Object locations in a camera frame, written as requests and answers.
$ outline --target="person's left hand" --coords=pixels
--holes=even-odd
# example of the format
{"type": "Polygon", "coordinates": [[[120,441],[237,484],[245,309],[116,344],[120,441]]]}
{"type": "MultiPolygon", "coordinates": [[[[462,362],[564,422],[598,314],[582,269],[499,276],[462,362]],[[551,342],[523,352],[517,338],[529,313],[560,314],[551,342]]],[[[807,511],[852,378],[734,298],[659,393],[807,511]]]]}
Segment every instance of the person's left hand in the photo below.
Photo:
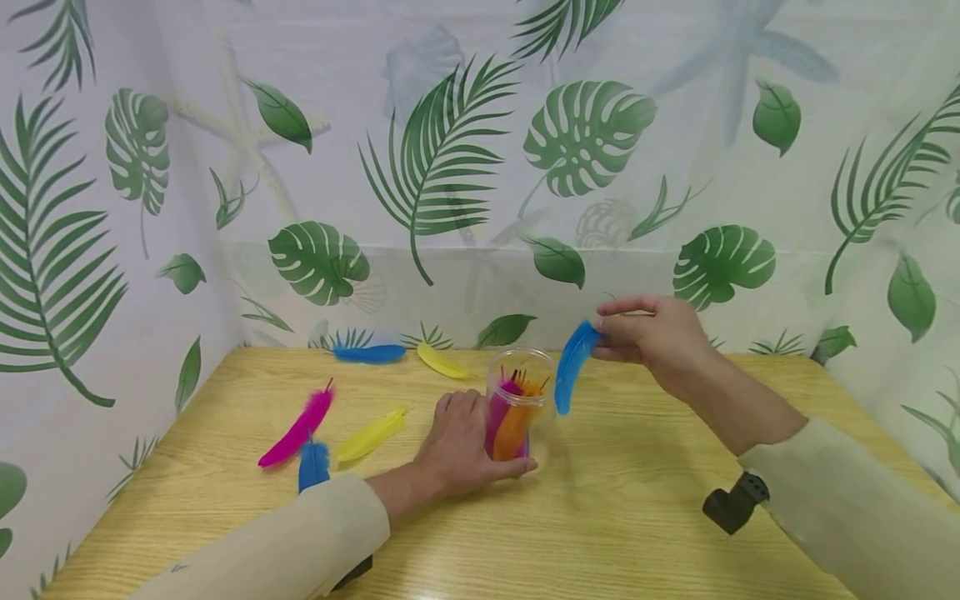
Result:
{"type": "Polygon", "coordinates": [[[413,464],[437,477],[444,495],[475,492],[537,468],[532,458],[496,462],[487,455],[489,413],[490,400],[476,390],[444,394],[437,402],[433,426],[413,464]]]}

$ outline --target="hand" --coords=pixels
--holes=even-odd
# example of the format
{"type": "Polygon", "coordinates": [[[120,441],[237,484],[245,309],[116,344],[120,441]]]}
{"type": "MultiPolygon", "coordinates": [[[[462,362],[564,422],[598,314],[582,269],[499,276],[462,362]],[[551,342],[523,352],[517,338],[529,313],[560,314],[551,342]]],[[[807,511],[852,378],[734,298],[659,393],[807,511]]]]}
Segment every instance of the hand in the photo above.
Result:
{"type": "Polygon", "coordinates": [[[537,468],[532,458],[496,462],[487,455],[489,414],[490,400],[476,390],[444,394],[437,402],[433,426],[413,464],[436,477],[444,495],[475,492],[537,468]]]}
{"type": "Polygon", "coordinates": [[[727,361],[707,338],[693,307],[669,296],[634,296],[597,307],[602,334],[593,356],[645,366],[671,396],[690,403],[707,374],[727,361]],[[623,313],[641,311],[642,314],[623,313]]]}

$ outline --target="beige sleeve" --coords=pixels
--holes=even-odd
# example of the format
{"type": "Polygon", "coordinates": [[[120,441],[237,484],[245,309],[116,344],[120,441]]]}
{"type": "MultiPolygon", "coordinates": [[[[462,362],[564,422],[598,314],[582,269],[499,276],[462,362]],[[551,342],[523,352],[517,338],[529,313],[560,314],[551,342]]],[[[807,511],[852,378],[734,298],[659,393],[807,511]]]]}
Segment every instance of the beige sleeve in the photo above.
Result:
{"type": "Polygon", "coordinates": [[[389,536],[380,499],[346,474],[182,559],[130,600],[307,600],[327,595],[389,536]]]}
{"type": "Polygon", "coordinates": [[[960,598],[960,516],[829,424],[811,420],[739,462],[767,484],[786,535],[857,598],[960,598]]]}

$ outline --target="pink feather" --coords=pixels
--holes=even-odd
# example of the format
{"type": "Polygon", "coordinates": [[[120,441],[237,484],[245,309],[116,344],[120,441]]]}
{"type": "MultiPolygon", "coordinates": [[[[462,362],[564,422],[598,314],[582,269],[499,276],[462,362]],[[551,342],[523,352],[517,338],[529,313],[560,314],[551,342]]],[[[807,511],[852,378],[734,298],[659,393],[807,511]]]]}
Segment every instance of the pink feather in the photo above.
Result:
{"type": "Polygon", "coordinates": [[[294,424],[287,431],[286,435],[280,438],[280,441],[274,444],[266,454],[260,457],[257,464],[261,468],[270,468],[283,463],[300,452],[300,448],[310,441],[313,432],[320,427],[320,423],[326,417],[326,412],[330,410],[330,404],[333,402],[333,379],[326,384],[326,389],[317,391],[310,395],[306,407],[294,424]]]}

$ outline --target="clear plastic cup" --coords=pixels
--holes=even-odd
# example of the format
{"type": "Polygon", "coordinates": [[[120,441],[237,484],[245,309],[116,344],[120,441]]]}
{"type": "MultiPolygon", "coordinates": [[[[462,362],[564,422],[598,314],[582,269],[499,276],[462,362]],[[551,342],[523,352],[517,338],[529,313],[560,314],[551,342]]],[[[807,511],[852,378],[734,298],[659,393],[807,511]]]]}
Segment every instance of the clear plastic cup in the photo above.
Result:
{"type": "Polygon", "coordinates": [[[532,456],[542,466],[553,426],[557,364],[536,348],[510,348],[487,367],[487,454],[496,461],[532,456]]]}

